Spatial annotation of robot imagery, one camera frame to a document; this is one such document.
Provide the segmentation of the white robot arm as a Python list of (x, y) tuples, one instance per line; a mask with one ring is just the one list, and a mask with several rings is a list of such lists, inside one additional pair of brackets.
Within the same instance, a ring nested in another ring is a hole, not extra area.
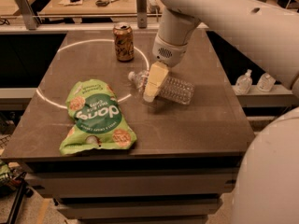
[[(299, 96), (299, 14), (257, 0), (161, 0), (153, 46), (177, 65), (193, 30), (206, 24)], [(237, 176), (232, 224), (299, 224), (299, 110), (266, 126), (250, 144)]]

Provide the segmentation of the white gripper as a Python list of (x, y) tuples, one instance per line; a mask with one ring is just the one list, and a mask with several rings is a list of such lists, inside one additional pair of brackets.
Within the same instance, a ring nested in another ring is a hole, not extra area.
[(158, 95), (168, 77), (169, 67), (179, 64), (186, 53), (188, 37), (186, 35), (172, 35), (164, 38), (157, 34), (152, 53), (159, 61), (153, 63), (149, 70), (148, 81), (143, 93), (143, 99), (151, 103)]

